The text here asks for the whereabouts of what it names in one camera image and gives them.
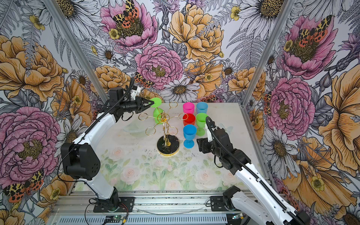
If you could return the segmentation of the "pink wine glass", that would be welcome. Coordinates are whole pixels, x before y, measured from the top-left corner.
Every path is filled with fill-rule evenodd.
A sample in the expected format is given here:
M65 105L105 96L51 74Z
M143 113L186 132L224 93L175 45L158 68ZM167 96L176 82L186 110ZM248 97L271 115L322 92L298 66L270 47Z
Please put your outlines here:
M183 112L187 114L194 114L195 105L191 102L187 102L183 104Z

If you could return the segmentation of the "light blue wine glass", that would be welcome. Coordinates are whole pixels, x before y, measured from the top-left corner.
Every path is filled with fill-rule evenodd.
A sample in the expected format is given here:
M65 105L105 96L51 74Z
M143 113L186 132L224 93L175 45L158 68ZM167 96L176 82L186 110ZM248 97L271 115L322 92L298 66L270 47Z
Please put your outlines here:
M207 113L208 104L206 102L199 102L196 104L196 113Z

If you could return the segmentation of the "green wine glass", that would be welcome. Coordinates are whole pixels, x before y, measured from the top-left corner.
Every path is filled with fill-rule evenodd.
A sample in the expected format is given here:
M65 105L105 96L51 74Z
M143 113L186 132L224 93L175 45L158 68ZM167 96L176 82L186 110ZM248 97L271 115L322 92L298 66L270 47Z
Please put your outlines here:
M163 112L163 110L160 108L162 104L162 100L159 97L151 98L150 101L153 102L153 105L151 105L151 108L153 108L153 118L155 124L159 124L158 117Z
M198 113L196 115L196 125L197 125L197 132L196 135L202 137L205 135L205 125L206 125L206 118L208 115L206 113Z

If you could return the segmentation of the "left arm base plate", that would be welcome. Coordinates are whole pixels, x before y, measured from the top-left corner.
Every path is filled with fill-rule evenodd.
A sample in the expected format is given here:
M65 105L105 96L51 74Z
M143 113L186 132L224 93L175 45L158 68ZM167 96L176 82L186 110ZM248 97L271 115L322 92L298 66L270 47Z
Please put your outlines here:
M118 197L117 199L97 200L93 211L95 213L132 212L134 197Z

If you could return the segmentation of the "red wine glass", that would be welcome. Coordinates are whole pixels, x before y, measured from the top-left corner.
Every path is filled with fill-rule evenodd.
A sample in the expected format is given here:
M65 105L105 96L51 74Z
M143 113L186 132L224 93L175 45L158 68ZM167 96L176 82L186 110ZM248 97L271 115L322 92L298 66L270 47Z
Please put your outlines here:
M186 113L183 115L183 125L195 125L196 117L191 113Z

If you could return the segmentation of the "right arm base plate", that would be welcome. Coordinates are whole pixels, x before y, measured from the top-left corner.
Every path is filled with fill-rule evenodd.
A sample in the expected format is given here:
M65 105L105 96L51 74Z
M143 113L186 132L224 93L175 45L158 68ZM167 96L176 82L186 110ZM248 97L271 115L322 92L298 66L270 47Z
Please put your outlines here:
M210 196L209 204L212 212L230 212L234 210L234 207L231 205L230 200L224 196Z

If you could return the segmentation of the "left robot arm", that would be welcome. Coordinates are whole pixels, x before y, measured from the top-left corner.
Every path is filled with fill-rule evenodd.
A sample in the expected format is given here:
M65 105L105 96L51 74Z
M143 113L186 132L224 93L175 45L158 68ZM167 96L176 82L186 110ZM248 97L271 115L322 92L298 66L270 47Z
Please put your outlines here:
M71 143L61 146L61 162L64 173L83 182L95 194L96 212L114 212L121 201L118 191L100 172L101 163L95 150L107 133L124 113L139 114L155 103L139 96L137 88L114 88L96 120Z

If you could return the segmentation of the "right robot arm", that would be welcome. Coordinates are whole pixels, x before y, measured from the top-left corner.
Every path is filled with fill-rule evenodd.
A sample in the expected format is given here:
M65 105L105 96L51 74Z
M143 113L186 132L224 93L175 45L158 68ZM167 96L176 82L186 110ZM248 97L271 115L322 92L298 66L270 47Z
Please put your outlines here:
M197 140L199 151L212 153L222 167L228 170L251 191L249 199L240 188L232 186L223 193L223 203L229 211L239 210L260 225L308 225L310 217L305 211L287 203L263 178L249 157L233 148L224 129L205 128L206 138Z

